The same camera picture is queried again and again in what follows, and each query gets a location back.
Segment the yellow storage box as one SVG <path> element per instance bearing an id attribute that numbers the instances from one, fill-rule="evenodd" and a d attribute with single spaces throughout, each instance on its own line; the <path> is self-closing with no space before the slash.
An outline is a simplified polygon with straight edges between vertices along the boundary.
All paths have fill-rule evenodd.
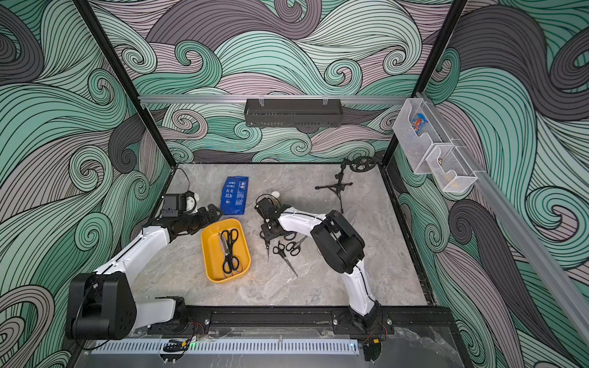
<path id="1" fill-rule="evenodd" d="M 245 276 L 252 260 L 241 223 L 224 219 L 207 226 L 201 235 L 207 278 L 217 284 Z"/>

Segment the long thin black scissors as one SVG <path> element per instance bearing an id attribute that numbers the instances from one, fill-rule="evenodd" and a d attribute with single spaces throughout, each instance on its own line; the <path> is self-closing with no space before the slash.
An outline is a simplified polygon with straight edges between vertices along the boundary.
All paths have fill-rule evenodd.
<path id="1" fill-rule="evenodd" d="M 295 269 L 293 268 L 292 264 L 290 263 L 290 261 L 287 258 L 286 255 L 286 246 L 283 245 L 281 242 L 279 242 L 278 245 L 275 245 L 272 248 L 272 251 L 275 255 L 279 255 L 282 260 L 285 262 L 285 264 L 291 269 L 291 271 L 295 274 L 296 277 L 298 277 L 297 272 L 295 271 Z"/>

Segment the small black scissors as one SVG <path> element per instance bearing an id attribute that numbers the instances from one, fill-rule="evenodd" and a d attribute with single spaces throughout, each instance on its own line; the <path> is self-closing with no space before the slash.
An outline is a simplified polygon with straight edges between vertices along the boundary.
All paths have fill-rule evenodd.
<path id="1" fill-rule="evenodd" d="M 285 246 L 285 251 L 287 251 L 293 257 L 297 256 L 301 252 L 301 245 L 305 239 L 307 239 L 307 236 L 303 236 L 297 241 L 292 240 Z"/>

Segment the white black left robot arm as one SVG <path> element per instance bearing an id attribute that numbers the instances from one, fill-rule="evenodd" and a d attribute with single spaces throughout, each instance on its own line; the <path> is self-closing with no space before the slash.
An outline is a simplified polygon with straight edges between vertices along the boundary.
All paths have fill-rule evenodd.
<path id="1" fill-rule="evenodd" d="M 154 219 L 129 245 L 92 273 L 75 276 L 68 291 L 65 334 L 70 340 L 122 340 L 136 329 L 168 324 L 183 331 L 189 323 L 181 297 L 137 303 L 131 286 L 161 250 L 180 235 L 194 235 L 221 219 L 211 204 L 194 213 Z"/>

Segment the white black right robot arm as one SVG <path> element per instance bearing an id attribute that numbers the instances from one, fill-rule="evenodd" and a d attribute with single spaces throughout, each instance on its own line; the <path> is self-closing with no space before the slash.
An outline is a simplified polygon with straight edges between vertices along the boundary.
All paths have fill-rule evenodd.
<path id="1" fill-rule="evenodd" d="M 354 326 L 363 333 L 372 331 L 379 304 L 369 287 L 365 242 L 351 223 L 339 211 L 307 213 L 281 205 L 270 195 L 258 199 L 255 210 L 262 217 L 261 233 L 266 244 L 293 232 L 314 240 L 325 263 L 342 276 Z"/>

